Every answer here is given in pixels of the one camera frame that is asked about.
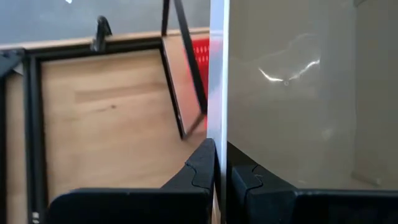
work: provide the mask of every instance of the black plastic clip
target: black plastic clip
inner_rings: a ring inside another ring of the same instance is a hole
[[[0,80],[12,72],[24,55],[24,49],[0,50]]]
[[[112,31],[104,16],[98,16],[97,23],[97,33],[91,44],[91,49],[95,52],[103,52],[106,48],[105,37],[112,35]]]

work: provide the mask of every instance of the red basket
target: red basket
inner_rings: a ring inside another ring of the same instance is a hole
[[[209,77],[209,49],[210,41],[207,39],[192,40],[193,52],[199,67],[200,78],[207,98]]]

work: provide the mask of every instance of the gray floor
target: gray floor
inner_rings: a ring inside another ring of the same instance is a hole
[[[114,34],[160,30],[162,0],[1,0],[0,44],[92,36],[106,16]],[[182,0],[188,25],[207,27],[210,0]],[[169,29],[178,28],[174,5]]]

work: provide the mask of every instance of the red object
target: red object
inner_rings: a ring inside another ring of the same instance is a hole
[[[192,40],[193,52],[199,67],[200,78],[207,98],[209,80],[209,49],[210,41],[206,39]]]

